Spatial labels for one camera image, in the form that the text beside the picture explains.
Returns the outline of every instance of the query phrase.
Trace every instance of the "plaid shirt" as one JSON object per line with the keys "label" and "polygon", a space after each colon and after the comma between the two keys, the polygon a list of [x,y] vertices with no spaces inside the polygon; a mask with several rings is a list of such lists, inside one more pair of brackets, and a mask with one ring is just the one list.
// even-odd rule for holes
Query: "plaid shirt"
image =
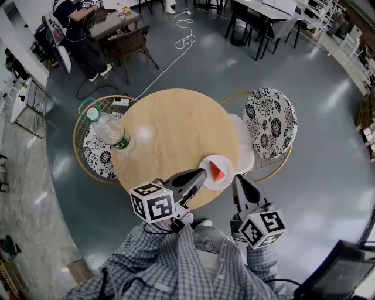
{"label": "plaid shirt", "polygon": [[[284,295],[283,282],[264,281],[277,277],[277,258],[271,247],[247,248],[247,265],[241,252],[225,238],[219,252],[219,269],[213,281],[203,269],[194,247],[193,230],[177,234],[154,235],[136,226],[120,248],[104,263],[109,273],[105,295],[123,300],[144,299],[291,299]],[[160,222],[164,229],[169,227]],[[156,233],[163,231],[148,226]],[[95,300],[103,275],[73,288],[63,300]]]}

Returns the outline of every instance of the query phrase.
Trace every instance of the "plastic water bottle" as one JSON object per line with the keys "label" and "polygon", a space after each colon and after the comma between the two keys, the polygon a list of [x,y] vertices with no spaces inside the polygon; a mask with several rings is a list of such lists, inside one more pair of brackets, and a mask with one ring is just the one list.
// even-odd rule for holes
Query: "plastic water bottle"
{"label": "plastic water bottle", "polygon": [[117,3],[117,12],[118,13],[122,12],[122,7],[121,7],[120,3]]}
{"label": "plastic water bottle", "polygon": [[132,145],[130,135],[114,117],[105,112],[99,112],[94,107],[87,111],[87,116],[99,139],[121,152],[127,152],[130,149]]}

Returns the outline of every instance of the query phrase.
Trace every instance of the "floral pattern cushion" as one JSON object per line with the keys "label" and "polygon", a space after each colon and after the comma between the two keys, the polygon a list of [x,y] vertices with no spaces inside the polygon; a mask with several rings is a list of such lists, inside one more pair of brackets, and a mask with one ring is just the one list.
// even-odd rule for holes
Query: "floral pattern cushion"
{"label": "floral pattern cushion", "polygon": [[[122,114],[114,112],[111,114],[116,120],[122,117]],[[83,141],[84,157],[90,168],[105,178],[117,178],[112,164],[112,147],[98,138],[92,125],[86,131]]]}
{"label": "floral pattern cushion", "polygon": [[297,117],[292,103],[273,88],[261,88],[249,96],[243,121],[253,138],[254,151],[265,159],[286,153],[297,134]]}

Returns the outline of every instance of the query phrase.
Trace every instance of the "watermelon slice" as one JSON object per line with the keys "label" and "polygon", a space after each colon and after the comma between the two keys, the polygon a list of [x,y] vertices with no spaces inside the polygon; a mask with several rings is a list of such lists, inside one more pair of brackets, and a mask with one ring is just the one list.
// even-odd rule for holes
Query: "watermelon slice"
{"label": "watermelon slice", "polygon": [[210,161],[210,171],[214,182],[217,182],[225,177],[223,171],[220,170],[212,161]]}

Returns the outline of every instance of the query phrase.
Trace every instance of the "wooden tabletop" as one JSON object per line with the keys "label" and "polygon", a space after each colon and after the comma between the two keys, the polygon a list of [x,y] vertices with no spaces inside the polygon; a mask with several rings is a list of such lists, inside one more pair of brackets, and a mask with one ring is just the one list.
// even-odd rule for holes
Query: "wooden tabletop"
{"label": "wooden tabletop", "polygon": [[[127,154],[112,150],[114,169],[125,190],[198,168],[211,154],[224,155],[237,167],[238,138],[228,114],[196,91],[173,89],[148,95],[121,122],[134,141]],[[188,206],[196,209],[221,192],[202,187]]]}
{"label": "wooden tabletop", "polygon": [[141,18],[140,14],[132,10],[130,10],[130,13],[126,14],[123,18],[120,18],[117,15],[117,11],[113,12],[105,18],[97,20],[93,28],[90,29],[91,36],[94,40],[100,40],[106,36],[115,34],[117,29],[139,21]]}

